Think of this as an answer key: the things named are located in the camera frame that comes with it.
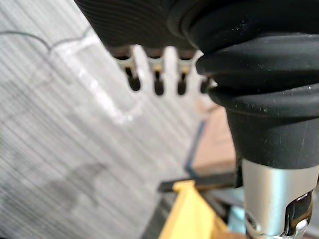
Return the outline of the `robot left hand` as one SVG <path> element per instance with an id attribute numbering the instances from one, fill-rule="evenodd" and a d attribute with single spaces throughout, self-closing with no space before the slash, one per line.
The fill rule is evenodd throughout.
<path id="1" fill-rule="evenodd" d="M 122 63 L 195 50 L 202 84 L 225 108 L 252 239 L 300 239 L 319 175 L 319 3 L 316 0 L 78 0 Z"/>

